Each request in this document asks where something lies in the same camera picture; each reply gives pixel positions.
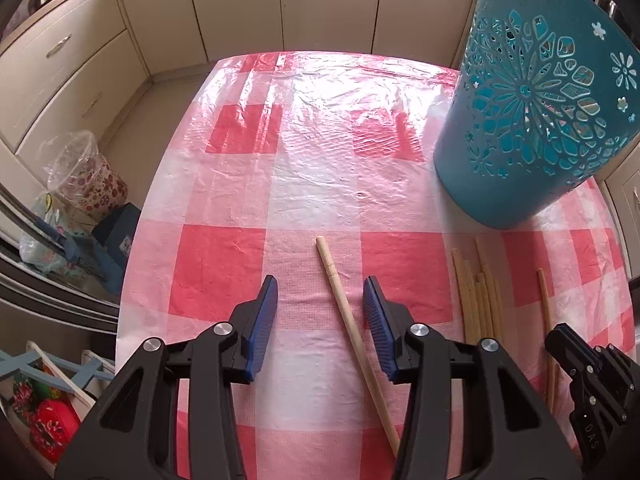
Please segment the chopstick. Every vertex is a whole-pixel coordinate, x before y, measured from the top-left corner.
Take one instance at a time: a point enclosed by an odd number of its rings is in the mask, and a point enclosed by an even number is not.
[[[462,306],[462,321],[465,330],[465,341],[470,344],[475,344],[479,339],[480,326],[479,322],[476,322],[478,305],[475,292],[473,293],[473,300],[471,299],[471,288],[467,283],[467,273],[465,261],[462,259],[462,253],[460,249],[453,249],[451,251],[453,257],[453,266],[456,269],[456,277],[458,278],[458,292],[460,294],[460,304]]]
[[[318,251],[322,258],[324,269],[326,270],[326,275],[329,278],[329,283],[331,284],[332,291],[334,292],[335,301],[338,304],[338,309],[340,310],[342,320],[344,321],[344,326],[347,329],[347,334],[349,334],[351,346],[353,346],[353,352],[356,354],[356,359],[360,365],[360,371],[367,383],[367,388],[369,389],[371,399],[373,400],[373,404],[375,405],[380,421],[382,422],[382,427],[385,430],[386,437],[389,440],[391,450],[393,451],[394,456],[397,457],[398,448],[400,447],[398,431],[396,431],[396,427],[391,420],[391,415],[389,413],[389,408],[386,405],[385,397],[382,395],[382,390],[380,389],[380,384],[378,384],[378,380],[376,379],[373,366],[371,366],[371,361],[369,361],[369,358],[367,357],[367,351],[365,349],[364,342],[362,341],[362,337],[360,336],[360,330],[353,318],[353,312],[351,311],[347,295],[342,287],[342,281],[340,280],[338,270],[335,267],[334,259],[331,256],[329,245],[326,243],[323,236],[316,238],[316,245],[318,246]]]
[[[549,301],[549,292],[546,288],[546,277],[543,269],[538,269],[538,285],[540,286],[540,299],[542,300],[542,318],[545,323],[545,336],[552,329],[551,321],[551,303]],[[556,401],[556,362],[551,357],[547,357],[546,365],[546,406],[551,413],[554,412],[554,403]]]
[[[481,266],[477,281],[474,280],[471,263],[462,259],[460,249],[451,250],[458,279],[465,342],[476,344],[485,337],[503,342],[504,321],[500,283],[489,266],[484,245],[479,237],[476,237],[476,250]]]
[[[498,341],[504,340],[504,333],[502,332],[502,312],[500,311],[500,307],[498,305],[498,300],[495,292],[495,280],[494,274],[491,271],[491,267],[489,267],[489,260],[486,256],[486,250],[484,249],[484,244],[480,237],[476,237],[476,250],[478,250],[478,258],[480,259],[480,267],[482,269],[482,273],[486,279],[486,288],[487,288],[487,299],[489,310],[491,311],[491,320],[492,320],[492,328],[494,332],[494,337]]]

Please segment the teal plastic basket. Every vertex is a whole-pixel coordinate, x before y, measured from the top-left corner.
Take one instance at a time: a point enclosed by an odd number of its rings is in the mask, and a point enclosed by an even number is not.
[[[511,228],[598,171],[640,128],[640,56],[591,0],[478,0],[436,143],[444,187]]]

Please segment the drawer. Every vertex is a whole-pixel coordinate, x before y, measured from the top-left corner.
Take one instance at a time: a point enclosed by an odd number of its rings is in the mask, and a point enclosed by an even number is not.
[[[116,0],[67,0],[0,56],[0,137],[12,152],[58,89],[125,29]]]
[[[124,31],[66,82],[33,123],[16,155],[46,184],[41,145],[79,130],[90,130],[99,140],[145,81],[140,58]]]
[[[0,142],[0,182],[25,206],[31,208],[44,186],[15,158],[15,155]],[[7,238],[18,242],[21,229],[0,213],[0,231]]]
[[[605,181],[620,227],[633,277],[640,275],[640,146]]]

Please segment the cabinet door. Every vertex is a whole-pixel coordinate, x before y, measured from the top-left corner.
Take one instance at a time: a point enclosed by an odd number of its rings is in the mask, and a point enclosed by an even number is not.
[[[640,275],[640,146],[605,181],[622,227],[632,277]]]
[[[29,208],[34,204],[36,198],[45,191],[45,187],[15,158],[4,142],[0,142],[0,182],[13,196]],[[0,237],[13,240],[17,245],[21,233],[22,230],[19,227],[0,213]]]
[[[193,0],[209,61],[282,47],[280,0]]]
[[[286,50],[371,53],[378,0],[282,0]]]
[[[380,0],[373,53],[451,66],[473,0]]]
[[[207,62],[191,0],[122,1],[149,72]]]

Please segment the pink checkered tablecloth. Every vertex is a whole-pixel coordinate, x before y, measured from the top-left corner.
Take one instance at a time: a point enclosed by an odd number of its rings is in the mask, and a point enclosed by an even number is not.
[[[490,250],[505,307],[504,345],[545,387],[536,269],[554,322],[590,344],[634,352],[634,323],[613,224],[593,179],[510,231],[464,214],[436,177],[433,145],[458,73],[354,54],[283,52],[220,61],[164,154],[146,199],[125,280],[117,364],[145,338],[176,342],[228,319],[278,279],[278,311],[262,372],[234,389],[249,479],[388,480],[393,457],[356,368],[315,238],[332,249],[363,327],[392,417],[406,385],[380,371],[364,329],[362,282],[462,340],[450,250],[479,271]],[[180,388],[179,472],[188,476],[188,382]],[[575,444],[568,378],[556,416]],[[454,390],[450,471],[460,467],[462,398]]]

